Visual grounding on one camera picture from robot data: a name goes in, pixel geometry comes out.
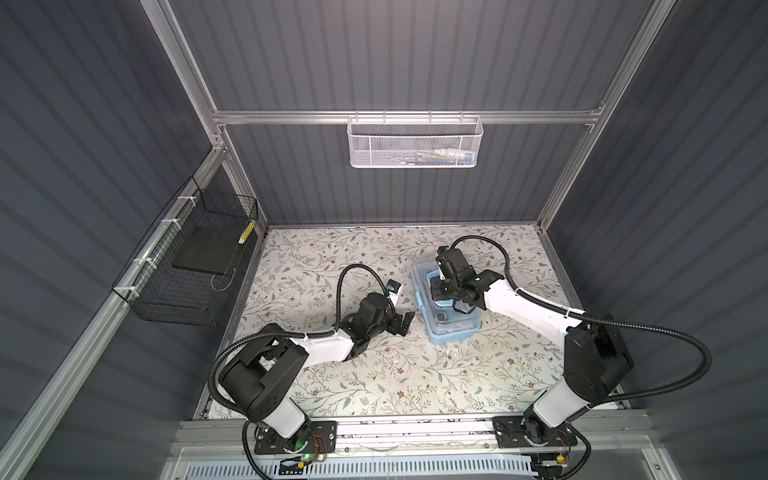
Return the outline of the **blue plastic tool box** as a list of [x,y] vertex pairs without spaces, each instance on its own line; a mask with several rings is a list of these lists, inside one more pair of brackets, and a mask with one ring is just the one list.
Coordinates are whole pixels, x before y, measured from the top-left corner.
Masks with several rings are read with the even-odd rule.
[[429,341],[442,345],[471,338],[482,328],[488,315],[480,309],[462,314],[453,308],[452,300],[434,300],[430,289],[430,281],[433,278],[440,279],[434,258],[419,258],[411,269],[411,280]]

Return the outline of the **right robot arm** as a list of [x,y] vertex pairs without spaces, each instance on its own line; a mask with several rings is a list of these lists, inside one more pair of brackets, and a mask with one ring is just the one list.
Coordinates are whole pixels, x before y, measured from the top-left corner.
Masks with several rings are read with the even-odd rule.
[[436,262],[441,280],[435,291],[463,307],[504,315],[559,347],[562,377],[524,413],[529,436],[544,435],[609,399],[634,367],[621,332],[586,313],[553,303],[517,286],[507,272],[478,272],[456,247],[442,246]]

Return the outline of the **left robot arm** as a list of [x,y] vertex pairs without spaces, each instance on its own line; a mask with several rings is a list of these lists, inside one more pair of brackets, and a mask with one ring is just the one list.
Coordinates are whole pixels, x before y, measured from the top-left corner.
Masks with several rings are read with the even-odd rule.
[[209,393],[299,450],[311,436],[311,420],[289,397],[298,375],[311,366],[351,361],[382,333],[407,335],[414,316],[396,311],[394,294],[370,293],[328,331],[289,332],[270,323],[219,354],[209,372]]

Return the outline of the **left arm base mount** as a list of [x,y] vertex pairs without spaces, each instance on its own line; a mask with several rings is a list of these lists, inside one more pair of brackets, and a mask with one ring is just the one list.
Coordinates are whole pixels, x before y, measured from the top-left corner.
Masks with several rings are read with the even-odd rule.
[[336,421],[308,420],[296,433],[281,436],[274,428],[259,427],[254,434],[253,452],[257,455],[329,454],[336,448]]

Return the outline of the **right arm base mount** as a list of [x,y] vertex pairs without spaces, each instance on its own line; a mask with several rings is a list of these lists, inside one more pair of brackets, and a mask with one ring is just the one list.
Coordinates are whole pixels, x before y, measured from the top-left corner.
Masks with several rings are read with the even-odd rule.
[[565,447],[579,443],[576,435],[565,425],[548,427],[533,417],[516,415],[495,416],[491,419],[497,444],[501,448]]

